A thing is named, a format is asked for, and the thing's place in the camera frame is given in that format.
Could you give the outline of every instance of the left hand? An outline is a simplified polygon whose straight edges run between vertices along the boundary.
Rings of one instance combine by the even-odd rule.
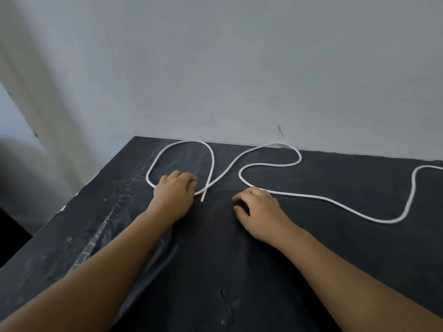
[[[170,226],[188,212],[196,186],[197,177],[192,173],[176,170],[165,175],[156,185],[154,198],[146,211],[154,212]]]

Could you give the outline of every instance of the table surface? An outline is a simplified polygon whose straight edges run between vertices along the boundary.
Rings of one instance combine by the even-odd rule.
[[[62,278],[105,219],[134,219],[152,198],[145,174],[155,156],[173,140],[133,138],[41,231],[0,270],[0,319]],[[243,145],[210,143],[217,177]],[[363,214],[397,217],[420,161],[301,151],[295,167],[252,167],[244,177],[262,188],[326,196]],[[337,329],[306,281],[277,251],[254,240],[235,219],[231,197],[246,188],[239,169],[252,162],[289,163],[289,149],[263,148],[243,156],[230,172],[199,197],[173,228],[178,252],[115,330]],[[206,181],[210,154],[198,143],[172,147],[151,174],[158,181],[175,169]],[[443,317],[443,174],[425,169],[401,223],[369,222],[330,203],[276,196],[291,220],[332,251],[381,282]],[[232,321],[226,321],[226,307]]]

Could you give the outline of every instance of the right hand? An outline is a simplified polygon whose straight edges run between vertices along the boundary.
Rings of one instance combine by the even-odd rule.
[[[249,214],[241,206],[234,206],[237,218],[251,235],[276,247],[294,223],[280,208],[279,202],[268,191],[253,186],[236,194],[234,201],[242,200],[249,207]]]

